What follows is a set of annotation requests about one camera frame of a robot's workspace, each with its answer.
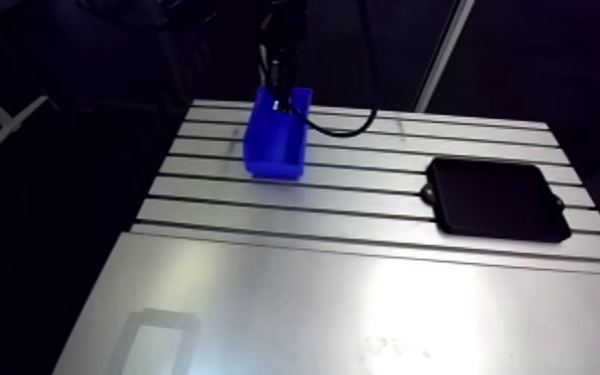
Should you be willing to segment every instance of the workbench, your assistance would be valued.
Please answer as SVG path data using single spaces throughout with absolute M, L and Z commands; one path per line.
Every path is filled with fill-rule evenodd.
M 55 374 L 600 374 L 600 213 L 545 124 L 382 112 L 281 182 L 244 170 L 250 111 L 194 103 Z M 434 156 L 537 165 L 572 235 L 440 232 Z

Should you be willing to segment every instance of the metal plate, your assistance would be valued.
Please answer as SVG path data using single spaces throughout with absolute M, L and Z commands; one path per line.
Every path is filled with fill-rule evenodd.
M 241 125 L 184 123 L 179 130 L 179 134 L 191 138 L 239 141 L 243 137 L 244 130 L 245 128 Z M 569 161 L 562 150 L 536 146 L 438 140 L 369 133 L 353 139 L 339 139 L 324 136 L 316 132 L 308 134 L 307 143 L 310 146 L 373 150 L 385 153 L 450 155 L 569 165 Z
M 172 155 L 242 159 L 242 142 L 178 139 L 169 150 Z M 380 153 L 366 150 L 307 148 L 305 163 L 310 166 L 345 167 L 356 170 L 424 173 L 433 156 Z M 572 167 L 535 164 L 551 184 L 581 185 Z
M 251 109 L 252 108 L 252 104 L 250 102 L 196 100 L 193 102 L 193 105 L 195 107 L 216 107 L 216 108 L 224 108 L 224 109 L 226 109 L 226 108 Z M 369 110 L 355 109 L 355 108 L 326 107 L 326 106 L 312 106 L 311 112 L 318 113 L 318 114 L 334 114 L 334 115 L 346 115 L 346 116 L 356 116 L 356 117 L 367 117 L 370 114 Z M 531 121 L 519 121 L 519 120 L 471 118 L 471 117 L 462 117 L 462 116 L 447 116 L 447 115 L 419 114 L 419 113 L 392 112 L 392 111 L 380 111 L 378 114 L 378 117 L 384 118 L 384 119 L 406 119 L 406 120 L 417 120 L 417 121 L 443 123 L 443 124 L 468 124 L 468 125 L 493 126 L 493 127 L 505 127 L 505 128 L 548 130 L 547 126 L 544 123 L 531 122 Z
M 175 238 L 204 239 L 226 243 L 252 244 L 267 247 L 285 247 L 298 250 L 337 252 L 345 254 L 431 260 L 459 264 L 479 264 L 510 268 L 560 270 L 600 274 L 600 261 L 576 261 L 542 256 L 511 256 L 497 253 L 481 253 L 473 250 L 445 251 L 438 248 L 399 247 L 374 244 L 344 243 L 297 237 L 280 237 L 231 232 L 221 230 L 196 229 L 168 225 L 139 223 L 133 225 L 132 233 L 162 235 Z
M 132 234 L 54 374 L 113 375 L 141 313 L 195 322 L 189 353 L 121 356 L 148 373 L 180 353 L 188 374 L 600 374 L 600 275 Z
M 294 208 L 364 216 L 379 215 L 400 219 L 431 220 L 435 217 L 429 205 L 425 204 L 420 197 L 410 194 L 257 184 L 251 181 L 159 177 L 153 183 L 150 194 L 258 207 Z M 567 208 L 563 214 L 570 228 L 574 230 L 600 231 L 600 214 L 595 210 Z
M 188 113 L 140 211 L 141 225 L 222 240 L 261 236 L 600 261 L 600 213 L 543 124 L 384 112 L 372 133 L 356 139 L 310 132 L 299 182 L 254 181 L 241 163 L 250 104 L 198 103 L 203 107 Z M 362 115 L 313 108 L 312 116 L 345 129 Z M 439 232 L 419 193 L 429 162 L 444 155 L 535 164 L 565 202 L 573 235 L 545 244 Z
M 600 235 L 573 233 L 559 244 L 454 236 L 428 221 L 149 198 L 138 219 L 198 228 L 337 241 L 474 249 L 600 259 Z
M 193 108 L 186 120 L 195 122 L 223 122 L 246 124 L 250 110 L 223 110 L 216 108 Z M 310 120 L 334 130 L 359 128 L 364 120 L 360 117 L 312 114 Z M 502 142 L 557 147 L 558 143 L 549 132 L 522 129 L 497 128 L 491 126 L 430 123 L 412 120 L 376 119 L 368 130 L 370 134 L 397 136 L 421 136 L 441 139 L 462 139 L 485 142 Z
M 167 157 L 160 172 L 174 176 L 253 182 L 242 162 L 233 160 Z M 418 194 L 426 182 L 426 177 L 421 174 L 307 166 L 305 174 L 299 182 L 267 181 L 266 183 Z M 593 207 L 595 205 L 583 187 L 551 186 L 551 190 L 567 206 Z

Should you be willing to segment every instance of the robotic arm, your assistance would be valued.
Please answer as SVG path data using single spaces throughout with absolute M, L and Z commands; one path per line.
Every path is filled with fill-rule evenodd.
M 159 0 L 160 21 L 157 24 L 136 24 L 117 17 L 126 12 L 127 0 L 76 0 L 77 5 L 92 15 L 120 26 L 138 31 L 162 31 L 172 28 L 190 27 L 204 23 L 216 16 L 206 1 Z M 98 4 L 102 1 L 108 6 Z M 370 128 L 377 117 L 377 86 L 379 69 L 368 19 L 366 0 L 355 0 L 358 4 L 360 22 L 365 37 L 366 52 L 372 76 L 372 109 L 370 116 L 360 128 L 353 131 L 334 131 L 320 127 L 291 103 L 291 92 L 295 86 L 298 69 L 298 45 L 307 36 L 308 0 L 251 0 L 254 7 L 253 27 L 259 49 L 258 67 L 264 85 L 275 100 L 275 110 L 300 117 L 310 128 L 331 137 L 350 138 Z
M 255 9 L 254 28 L 260 49 L 258 66 L 261 81 L 276 100 L 276 110 L 293 113 L 301 117 L 310 128 L 330 137 L 356 137 L 367 131 L 377 117 L 379 69 L 366 0 L 357 2 L 372 75 L 372 110 L 365 124 L 347 132 L 336 132 L 314 124 L 291 103 L 291 92 L 297 77 L 297 46 L 307 35 L 307 0 L 258 0 Z

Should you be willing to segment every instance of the dark background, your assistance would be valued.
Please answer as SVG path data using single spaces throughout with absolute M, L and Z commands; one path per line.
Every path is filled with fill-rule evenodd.
M 369 4 L 380 103 L 411 111 L 453 4 Z M 216 6 L 203 27 L 153 34 L 72 0 L 0 3 L 0 103 L 53 102 L 0 148 L 0 373 L 51 373 L 190 100 L 252 100 L 249 3 Z M 309 19 L 299 83 L 367 107 L 355 2 L 310 0 Z M 600 207 L 600 0 L 476 0 L 430 111 L 548 123 Z

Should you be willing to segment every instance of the metal surface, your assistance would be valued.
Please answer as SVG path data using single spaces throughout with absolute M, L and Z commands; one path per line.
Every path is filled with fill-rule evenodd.
M 386 181 L 379 180 L 379 183 L 384 185 Z M 153 183 L 150 194 L 365 216 L 380 215 L 428 220 L 435 217 L 433 209 L 415 195 L 344 191 L 304 185 L 285 186 L 257 184 L 251 181 L 160 177 Z M 563 214 L 572 229 L 600 231 L 600 214 L 597 211 L 567 208 Z
M 251 179 L 251 175 L 244 169 L 242 162 L 233 160 L 167 157 L 160 168 L 160 172 L 167 175 L 200 179 L 261 183 L 261 181 Z M 305 174 L 299 182 L 270 180 L 265 181 L 265 183 L 410 195 L 420 193 L 422 187 L 426 184 L 426 177 L 421 174 L 307 166 L 305 167 Z M 584 187 L 551 186 L 551 190 L 567 206 L 595 206 Z
M 467 22 L 467 17 L 472 10 L 474 0 L 455 0 L 456 4 L 455 11 L 451 14 L 451 19 L 445 32 L 442 43 L 439 45 L 439 49 L 433 58 L 433 64 L 431 65 L 424 86 L 417 97 L 415 112 L 425 112 L 428 105 L 431 103 L 435 89 L 442 78 L 442 74 L 445 72 L 445 67 L 449 62 L 455 43 L 460 37 L 462 28 Z
M 208 108 L 240 108 L 240 109 L 251 109 L 251 102 L 231 102 L 231 101 L 210 101 L 210 100 L 196 100 L 193 102 L 196 108 L 208 107 Z M 370 114 L 370 110 L 356 109 L 356 108 L 342 108 L 342 107 L 326 107 L 326 106 L 312 106 L 311 109 L 313 114 L 333 114 L 333 115 L 346 115 L 346 116 L 358 116 L 367 117 Z M 485 118 L 471 118 L 464 116 L 448 116 L 448 115 L 435 115 L 435 114 L 419 114 L 410 112 L 392 112 L 392 111 L 380 111 L 377 114 L 377 118 L 382 119 L 404 119 L 404 120 L 418 120 L 431 123 L 441 124 L 467 124 L 467 125 L 479 125 L 479 126 L 491 126 L 491 127 L 506 127 L 506 128 L 519 128 L 519 129 L 537 129 L 537 130 L 548 130 L 549 128 L 544 123 L 533 122 L 533 121 L 521 121 L 521 120 L 504 120 L 504 119 L 485 119 Z
M 54 374 L 141 372 L 600 374 L 600 275 L 124 234 Z
M 260 235 L 600 259 L 599 234 L 573 233 L 559 244 L 524 242 L 444 234 L 433 222 L 413 219 L 158 198 L 145 200 L 138 219 Z
M 196 122 L 225 122 L 246 124 L 251 115 L 250 110 L 193 108 L 186 115 L 186 120 Z M 324 127 L 335 130 L 352 130 L 363 124 L 363 119 L 353 116 L 336 116 L 312 114 L 310 119 Z M 393 134 L 402 136 L 423 136 L 432 138 L 464 139 L 487 142 L 503 142 L 557 147 L 558 143 L 548 132 L 536 130 L 484 127 L 479 125 L 462 125 L 446 123 L 430 123 L 412 120 L 378 118 L 368 130 L 371 134 Z
M 181 127 L 179 134 L 190 138 L 239 141 L 242 139 L 244 130 L 245 128 L 240 125 L 187 123 Z M 353 139 L 339 139 L 316 132 L 308 134 L 307 143 L 310 146 L 373 150 L 386 153 L 419 153 L 569 165 L 569 161 L 562 150 L 538 146 L 438 140 L 367 133 Z
M 445 251 L 441 248 L 420 248 L 384 246 L 362 243 L 343 243 L 321 239 L 291 238 L 272 235 L 247 234 L 231 231 L 215 231 L 188 227 L 154 225 L 139 223 L 133 225 L 131 232 L 150 235 L 162 235 L 176 238 L 213 240 L 226 243 L 251 244 L 266 247 L 285 247 L 319 252 L 337 252 L 345 254 L 383 256 L 414 260 L 432 260 L 459 264 L 479 264 L 510 268 L 547 269 L 564 272 L 600 273 L 600 261 L 576 261 L 544 256 L 511 256 L 498 253 L 479 253 L 464 251 Z
M 242 158 L 242 142 L 180 139 L 174 141 L 169 153 L 172 155 L 240 161 Z M 433 156 L 428 155 L 393 154 L 309 146 L 305 163 L 309 166 L 344 167 L 356 170 L 423 173 L 432 159 Z M 581 185 L 579 176 L 571 167 L 540 164 L 536 164 L 536 166 L 551 184 Z
M 600 263 L 600 213 L 544 124 L 384 112 L 374 132 L 353 140 L 311 132 L 299 182 L 261 181 L 241 163 L 250 104 L 197 103 L 201 107 L 186 115 L 136 229 L 273 245 L 323 241 L 390 254 L 400 248 L 471 252 L 510 256 L 511 264 L 520 257 Z M 346 129 L 363 120 L 359 111 L 313 107 L 312 116 Z M 535 164 L 565 202 L 573 234 L 548 244 L 441 233 L 419 194 L 429 162 L 444 155 Z M 574 269 L 561 262 L 544 267 Z

